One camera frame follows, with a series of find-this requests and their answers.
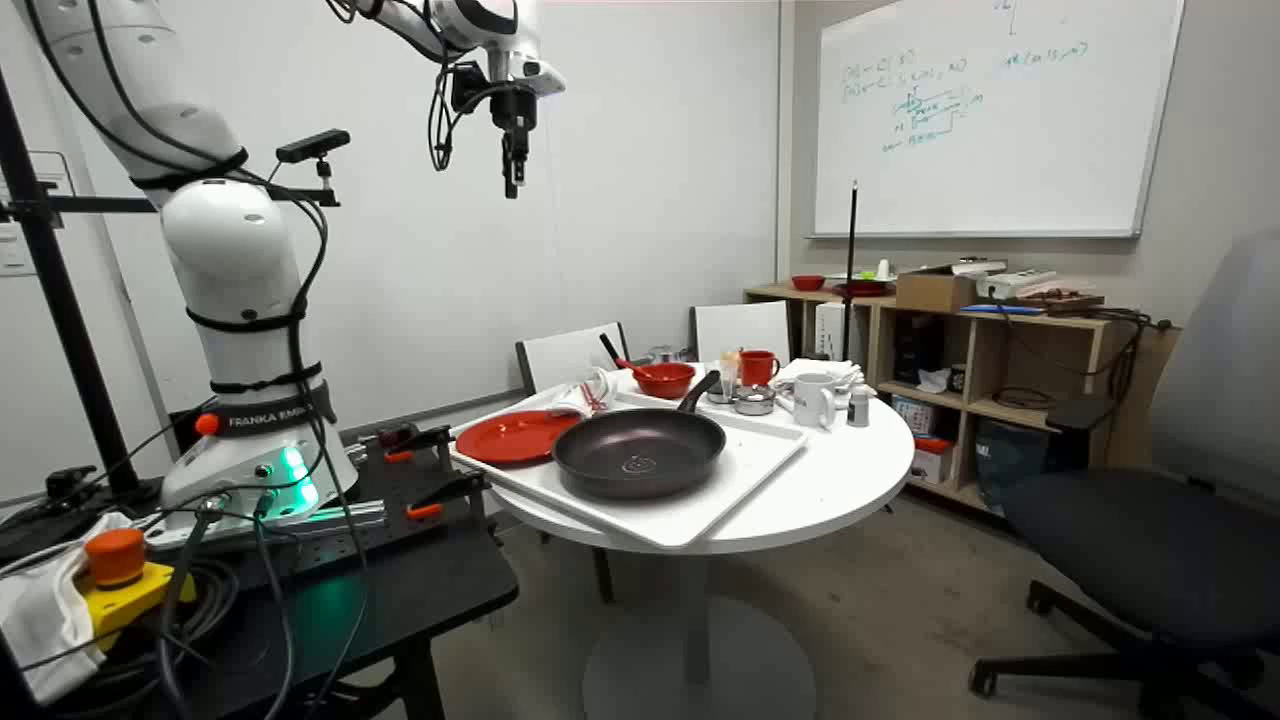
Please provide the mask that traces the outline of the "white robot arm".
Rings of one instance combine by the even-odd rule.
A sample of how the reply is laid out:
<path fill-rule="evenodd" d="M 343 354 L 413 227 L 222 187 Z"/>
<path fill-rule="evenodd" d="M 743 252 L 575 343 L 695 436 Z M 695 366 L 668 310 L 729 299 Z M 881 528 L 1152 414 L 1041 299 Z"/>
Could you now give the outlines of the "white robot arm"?
<path fill-rule="evenodd" d="M 536 106 L 562 78 L 536 52 L 531 0 L 326 0 L 372 21 L 442 69 L 448 111 L 483 107 L 504 182 L 520 184 Z M 19 0 L 39 55 L 159 215 L 197 326 L 211 401 L 197 445 L 159 482 L 167 510 L 241 495 L 311 513 L 355 483 L 337 436 L 310 291 L 326 268 L 326 187 L 248 168 L 233 125 L 192 97 L 159 0 Z"/>

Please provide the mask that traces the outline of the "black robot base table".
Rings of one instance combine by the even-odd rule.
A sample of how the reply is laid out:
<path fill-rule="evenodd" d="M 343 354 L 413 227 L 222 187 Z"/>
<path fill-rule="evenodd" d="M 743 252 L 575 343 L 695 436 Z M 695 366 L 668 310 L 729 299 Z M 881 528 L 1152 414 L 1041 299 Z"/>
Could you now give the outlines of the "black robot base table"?
<path fill-rule="evenodd" d="M 39 709 L 18 660 L 0 673 L 0 720 L 372 720 L 406 704 L 410 720 L 443 720 L 432 640 L 500 611 L 520 586 L 483 528 L 480 483 L 453 468 L 443 441 L 368 441 L 362 500 L 385 519 L 350 550 L 279 542 L 215 556 L 215 623 L 155 664 L 159 618 L 123 634 L 105 673 Z"/>

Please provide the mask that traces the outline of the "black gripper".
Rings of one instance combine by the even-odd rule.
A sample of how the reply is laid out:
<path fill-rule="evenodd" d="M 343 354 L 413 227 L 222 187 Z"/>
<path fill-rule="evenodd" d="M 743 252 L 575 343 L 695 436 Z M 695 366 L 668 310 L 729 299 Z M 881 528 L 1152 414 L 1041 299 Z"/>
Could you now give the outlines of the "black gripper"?
<path fill-rule="evenodd" d="M 498 88 L 488 97 L 492 125 L 500 128 L 504 149 L 504 196 L 515 201 L 523 187 L 528 138 L 536 128 L 536 92 L 531 88 Z"/>

